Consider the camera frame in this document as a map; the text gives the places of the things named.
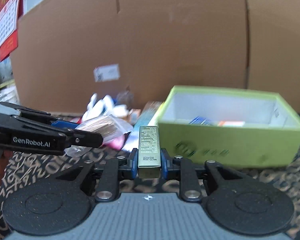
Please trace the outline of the patterned black tan cloth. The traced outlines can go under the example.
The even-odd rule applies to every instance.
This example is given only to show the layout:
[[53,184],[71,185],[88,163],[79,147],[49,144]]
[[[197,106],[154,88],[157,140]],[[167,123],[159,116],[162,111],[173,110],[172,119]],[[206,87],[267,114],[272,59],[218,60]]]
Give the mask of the patterned black tan cloth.
[[[49,156],[21,152],[13,153],[0,187],[0,239],[4,239],[10,232],[1,212],[6,198],[17,189],[70,168],[78,161],[79,159],[67,155]],[[259,181],[273,185],[293,200],[295,215],[286,234],[291,239],[300,239],[300,148],[287,167],[243,169],[243,172]],[[123,192],[134,193],[178,192],[179,183],[176,180],[164,181],[163,179],[124,180],[120,183],[120,189]]]

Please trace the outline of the white storage shelf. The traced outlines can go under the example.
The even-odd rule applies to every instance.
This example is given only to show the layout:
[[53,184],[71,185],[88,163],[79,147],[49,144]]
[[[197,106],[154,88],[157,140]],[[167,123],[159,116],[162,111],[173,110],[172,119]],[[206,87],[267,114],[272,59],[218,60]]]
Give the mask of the white storage shelf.
[[0,84],[0,102],[19,104],[19,95],[14,79]]

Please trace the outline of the large brown cardboard box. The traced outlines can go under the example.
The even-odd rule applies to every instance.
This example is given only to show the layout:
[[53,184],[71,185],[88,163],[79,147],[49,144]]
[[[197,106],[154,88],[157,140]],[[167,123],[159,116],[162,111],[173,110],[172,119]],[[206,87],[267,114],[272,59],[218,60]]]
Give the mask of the large brown cardboard box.
[[[141,108],[190,85],[277,92],[300,113],[300,0],[43,0],[18,27],[23,106],[82,113],[130,89]],[[120,78],[95,82],[111,64]]]

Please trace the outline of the green cardboard box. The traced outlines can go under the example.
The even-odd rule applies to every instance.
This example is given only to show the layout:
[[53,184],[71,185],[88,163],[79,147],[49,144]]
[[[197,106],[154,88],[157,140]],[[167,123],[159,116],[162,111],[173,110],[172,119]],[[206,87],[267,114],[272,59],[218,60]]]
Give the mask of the green cardboard box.
[[300,147],[300,116],[272,92],[174,86],[157,126],[162,148],[195,163],[282,167]]

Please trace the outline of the red wall calendar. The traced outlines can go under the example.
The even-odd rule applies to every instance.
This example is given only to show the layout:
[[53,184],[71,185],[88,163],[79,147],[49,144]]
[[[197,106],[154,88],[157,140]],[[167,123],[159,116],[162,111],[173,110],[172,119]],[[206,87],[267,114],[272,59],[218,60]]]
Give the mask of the red wall calendar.
[[22,15],[22,0],[0,0],[0,61],[18,46],[17,22]]

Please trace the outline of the white shipping label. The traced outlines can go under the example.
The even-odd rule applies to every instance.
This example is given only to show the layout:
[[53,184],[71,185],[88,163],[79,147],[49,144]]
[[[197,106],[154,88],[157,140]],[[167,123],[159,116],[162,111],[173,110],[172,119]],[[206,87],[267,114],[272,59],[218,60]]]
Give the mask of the white shipping label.
[[115,81],[120,78],[118,64],[96,67],[93,71],[95,82]]

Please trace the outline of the silver rectangular cosmetic box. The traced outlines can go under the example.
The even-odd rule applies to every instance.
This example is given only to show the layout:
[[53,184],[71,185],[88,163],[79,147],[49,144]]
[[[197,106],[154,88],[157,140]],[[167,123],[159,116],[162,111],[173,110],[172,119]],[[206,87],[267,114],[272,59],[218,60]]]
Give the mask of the silver rectangular cosmetic box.
[[141,179],[160,177],[161,152],[157,126],[140,126],[138,175]]

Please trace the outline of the clear plastic packet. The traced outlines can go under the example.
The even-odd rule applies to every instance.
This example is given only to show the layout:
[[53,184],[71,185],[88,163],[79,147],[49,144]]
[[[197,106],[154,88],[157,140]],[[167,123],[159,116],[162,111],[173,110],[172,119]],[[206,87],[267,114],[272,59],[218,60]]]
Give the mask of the clear plastic packet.
[[76,158],[81,157],[93,148],[99,148],[106,143],[110,143],[119,137],[124,137],[133,130],[133,126],[121,118],[112,115],[102,115],[82,122],[75,128],[75,131],[92,133],[93,139],[83,142],[81,145],[72,145],[65,149],[65,154]]

